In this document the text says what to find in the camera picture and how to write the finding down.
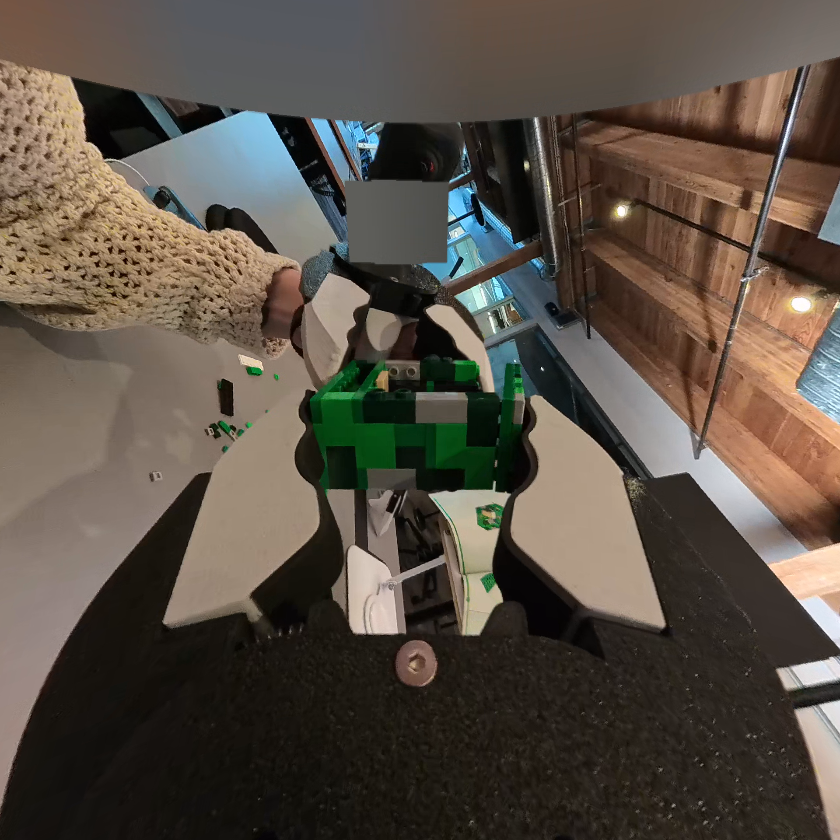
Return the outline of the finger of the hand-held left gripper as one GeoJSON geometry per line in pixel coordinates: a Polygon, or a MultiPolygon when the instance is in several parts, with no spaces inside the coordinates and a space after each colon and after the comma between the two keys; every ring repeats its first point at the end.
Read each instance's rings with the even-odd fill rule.
{"type": "Polygon", "coordinates": [[[458,352],[465,355],[469,361],[478,364],[482,391],[486,393],[495,392],[496,388],[487,348],[481,335],[469,326],[467,320],[462,318],[454,307],[435,303],[428,307],[424,314],[433,324],[446,333],[458,352]]]}
{"type": "Polygon", "coordinates": [[[314,387],[323,387],[348,363],[370,301],[351,279],[330,272],[304,306],[302,352],[314,387]]]}

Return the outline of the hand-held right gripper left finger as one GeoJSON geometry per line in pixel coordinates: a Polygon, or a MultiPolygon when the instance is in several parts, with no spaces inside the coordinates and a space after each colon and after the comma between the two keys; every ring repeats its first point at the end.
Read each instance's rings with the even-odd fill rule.
{"type": "Polygon", "coordinates": [[[320,484],[310,391],[280,398],[213,469],[163,624],[227,616],[277,629],[332,598],[340,528],[320,484]]]}

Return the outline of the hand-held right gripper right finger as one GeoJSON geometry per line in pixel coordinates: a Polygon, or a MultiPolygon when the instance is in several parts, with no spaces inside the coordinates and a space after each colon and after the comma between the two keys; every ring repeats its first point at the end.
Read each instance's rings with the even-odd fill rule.
{"type": "Polygon", "coordinates": [[[534,636],[604,621],[661,634],[654,576],[619,466],[544,397],[526,401],[492,571],[534,636]]]}

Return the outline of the green lego panel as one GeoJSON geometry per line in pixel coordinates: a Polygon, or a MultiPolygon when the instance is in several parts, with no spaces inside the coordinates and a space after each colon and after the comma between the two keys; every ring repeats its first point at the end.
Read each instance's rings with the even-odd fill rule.
{"type": "Polygon", "coordinates": [[[500,421],[497,444],[496,490],[510,492],[513,467],[521,441],[526,396],[520,363],[506,365],[500,399],[500,421]]]}

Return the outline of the hollow green lego build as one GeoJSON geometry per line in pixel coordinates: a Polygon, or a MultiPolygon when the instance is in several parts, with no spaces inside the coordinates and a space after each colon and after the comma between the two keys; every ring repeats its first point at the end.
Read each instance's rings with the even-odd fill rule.
{"type": "Polygon", "coordinates": [[[471,360],[348,364],[310,397],[327,490],[492,489],[501,399],[471,360]]]}

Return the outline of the person's left forearm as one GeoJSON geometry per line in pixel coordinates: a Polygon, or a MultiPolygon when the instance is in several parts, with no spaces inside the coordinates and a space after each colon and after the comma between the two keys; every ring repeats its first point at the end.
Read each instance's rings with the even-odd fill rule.
{"type": "Polygon", "coordinates": [[[205,232],[144,201],[87,141],[72,81],[1,63],[1,301],[49,327],[151,326],[275,359],[273,274],[299,264],[245,233],[205,232]]]}

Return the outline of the scattered loose lego pieces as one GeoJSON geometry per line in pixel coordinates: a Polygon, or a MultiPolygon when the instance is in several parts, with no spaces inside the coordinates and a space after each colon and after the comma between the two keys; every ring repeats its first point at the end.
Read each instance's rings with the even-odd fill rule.
{"type": "Polygon", "coordinates": [[[133,371],[141,486],[181,486],[209,472],[270,405],[277,382],[252,375],[238,352],[194,344],[158,350],[133,371]]]}

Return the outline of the person's left hand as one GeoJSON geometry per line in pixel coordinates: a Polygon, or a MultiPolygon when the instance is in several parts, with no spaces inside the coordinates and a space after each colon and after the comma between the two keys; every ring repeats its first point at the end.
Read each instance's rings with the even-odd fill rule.
{"type": "Polygon", "coordinates": [[[266,340],[289,340],[304,305],[301,270],[287,267],[275,272],[266,290],[261,331],[266,340]]]}

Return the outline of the instruction booklet with green print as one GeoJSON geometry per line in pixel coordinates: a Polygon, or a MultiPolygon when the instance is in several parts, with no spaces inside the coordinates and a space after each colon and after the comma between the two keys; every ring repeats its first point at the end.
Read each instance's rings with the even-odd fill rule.
{"type": "Polygon", "coordinates": [[[457,490],[429,498],[439,512],[458,631],[463,636],[477,636],[502,603],[492,566],[509,495],[494,490],[457,490]]]}

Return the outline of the white plastic object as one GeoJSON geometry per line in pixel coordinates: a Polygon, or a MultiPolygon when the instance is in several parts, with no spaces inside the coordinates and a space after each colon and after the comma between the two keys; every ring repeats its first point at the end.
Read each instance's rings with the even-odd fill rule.
{"type": "Polygon", "coordinates": [[[372,554],[353,545],[346,560],[348,619],[356,635],[398,635],[396,592],[401,582],[372,554]]]}

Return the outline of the black table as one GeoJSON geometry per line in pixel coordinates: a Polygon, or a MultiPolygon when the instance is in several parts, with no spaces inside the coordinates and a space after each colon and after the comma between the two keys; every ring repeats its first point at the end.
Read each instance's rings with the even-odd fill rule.
{"type": "Polygon", "coordinates": [[[688,474],[629,479],[664,510],[700,560],[721,579],[776,668],[838,656],[838,645],[789,593],[746,539],[688,474]]]}

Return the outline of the white desk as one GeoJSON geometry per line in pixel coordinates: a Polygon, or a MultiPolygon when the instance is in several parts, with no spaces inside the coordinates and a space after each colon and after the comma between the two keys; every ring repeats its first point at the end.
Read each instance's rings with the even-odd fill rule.
{"type": "Polygon", "coordinates": [[[108,165],[147,204],[195,228],[206,228],[211,206],[244,211],[263,235],[262,249],[299,263],[347,235],[264,113],[241,112],[108,165]]]}

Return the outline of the thin metal pipe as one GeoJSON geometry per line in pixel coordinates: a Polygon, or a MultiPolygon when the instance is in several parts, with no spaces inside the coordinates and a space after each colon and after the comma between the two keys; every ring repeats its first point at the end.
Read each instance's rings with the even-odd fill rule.
{"type": "Polygon", "coordinates": [[[717,369],[712,383],[710,396],[708,398],[707,409],[700,431],[694,440],[693,455],[695,459],[700,459],[702,452],[707,447],[707,436],[710,430],[711,420],[718,404],[722,381],[728,368],[732,344],[739,327],[744,305],[749,294],[749,289],[753,279],[757,276],[757,263],[760,256],[760,248],[763,243],[767,223],[770,219],[770,210],[778,189],[784,161],[791,145],[795,123],[802,104],[802,99],[811,69],[811,65],[803,65],[800,66],[795,73],[791,95],[784,114],[780,138],[776,146],[768,179],[764,187],[758,220],[754,225],[748,256],[745,260],[744,268],[738,284],[738,294],[733,304],[728,329],[726,331],[726,336],[719,355],[717,369]]]}

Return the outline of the silver ventilation duct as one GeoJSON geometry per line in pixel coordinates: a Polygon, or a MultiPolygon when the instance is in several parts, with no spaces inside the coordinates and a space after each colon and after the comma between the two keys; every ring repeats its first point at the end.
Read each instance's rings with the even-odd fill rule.
{"type": "Polygon", "coordinates": [[[560,220],[560,159],[552,117],[525,119],[531,183],[548,278],[557,280],[565,263],[564,228],[560,220]]]}

